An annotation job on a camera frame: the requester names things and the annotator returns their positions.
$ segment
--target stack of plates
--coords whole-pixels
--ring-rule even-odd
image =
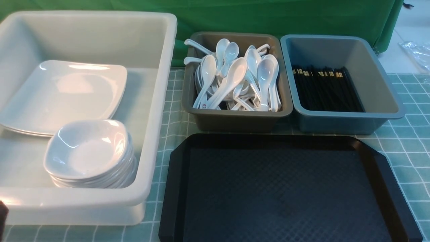
[[[58,187],[124,188],[138,167],[132,139],[114,120],[76,121],[49,141],[43,165]]]
[[[127,69],[120,65],[45,61],[0,111],[0,125],[17,133],[51,137],[73,121],[111,118],[126,81]]]

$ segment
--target chopsticks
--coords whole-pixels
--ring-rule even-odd
[[[312,111],[364,112],[345,67],[315,68],[294,65],[294,80],[300,104]]]

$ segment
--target green fabric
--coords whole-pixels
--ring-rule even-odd
[[[197,31],[358,36],[388,48],[402,0],[0,0],[0,20],[22,10],[169,12],[178,18],[172,66],[182,66],[183,41]]]

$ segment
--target tray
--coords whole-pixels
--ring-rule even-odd
[[[277,85],[282,102],[281,110],[279,112],[232,112],[229,110],[194,109],[193,103],[198,95],[194,86],[194,73],[197,68],[195,63],[190,63],[185,67],[182,107],[194,117],[197,127],[202,131],[236,133],[271,132],[278,120],[289,116],[293,111],[293,102],[279,40],[268,34],[229,32],[197,32],[191,36],[192,40],[213,51],[216,50],[216,45],[222,38],[238,44],[240,50],[239,56],[244,56],[250,45],[254,45],[257,48],[264,44],[271,46],[269,54],[274,55],[279,63]],[[188,56],[202,58],[204,54],[190,47],[188,49]]]
[[[361,141],[229,134],[172,152],[159,238],[422,241],[386,158]]]

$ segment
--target bowl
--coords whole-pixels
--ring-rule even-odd
[[[129,146],[126,127],[114,120],[76,121],[49,141],[43,165],[60,179],[95,178],[119,168]]]

